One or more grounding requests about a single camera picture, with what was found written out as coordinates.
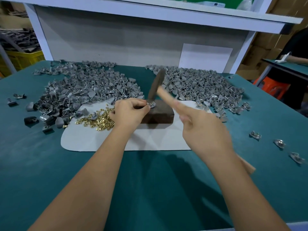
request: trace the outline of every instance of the left hand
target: left hand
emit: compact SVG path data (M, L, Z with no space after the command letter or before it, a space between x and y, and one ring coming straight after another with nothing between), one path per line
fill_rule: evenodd
M135 109L134 106L141 106L141 109ZM115 122L115 127L121 127L133 133L141 123L144 116L150 111L150 106L146 100L129 98L117 100L115 102L115 111L109 113L109 117Z

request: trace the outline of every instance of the wooden hammer handle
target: wooden hammer handle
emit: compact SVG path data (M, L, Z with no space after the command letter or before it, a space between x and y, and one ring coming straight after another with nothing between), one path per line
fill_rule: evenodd
M167 104L169 105L171 108L173 108L174 106L174 98L173 96L171 96L168 92L165 91L165 89L163 89L161 86L158 87L157 89L157 95L159 95L159 97ZM239 155L237 155L240 158L240 161L243 165L243 167L245 168L246 172L248 174L252 174L256 168L253 167L250 163L248 163L246 160L244 160L243 158L241 158Z

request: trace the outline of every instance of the hand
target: hand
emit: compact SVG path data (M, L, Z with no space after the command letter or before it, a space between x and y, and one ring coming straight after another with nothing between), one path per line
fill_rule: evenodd
M110 112L109 117L115 122L115 127L121 127L123 130L133 133L150 109L147 102L142 99L117 100L115 102L115 111Z
M199 157L233 152L231 136L214 114L188 107L177 100L174 108L184 124L184 140Z

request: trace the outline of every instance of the orange stool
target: orange stool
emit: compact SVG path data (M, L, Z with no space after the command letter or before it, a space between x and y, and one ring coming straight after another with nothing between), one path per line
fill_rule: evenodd
M260 85L263 84L262 90L266 93L270 94L273 97L276 97L278 100L281 99L283 94L288 90L290 84L287 83L281 83L277 82L275 80L272 80L269 77L265 77L264 80L260 83Z

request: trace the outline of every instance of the person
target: person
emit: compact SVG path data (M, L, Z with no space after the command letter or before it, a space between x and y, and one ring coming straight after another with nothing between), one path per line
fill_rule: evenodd
M277 59L282 59L289 52L291 52L291 55L286 59L287 62L308 65L308 28L294 34ZM283 102L292 109L300 110L308 81L277 68L272 68L267 76L277 82L290 84L289 89L283 96Z
M172 107L184 124L184 140L221 188L235 229L289 230L246 173L225 125L214 114L187 107L177 100L172 101ZM104 229L125 145L149 110L145 100L116 101L115 113L110 113L114 128L30 231Z

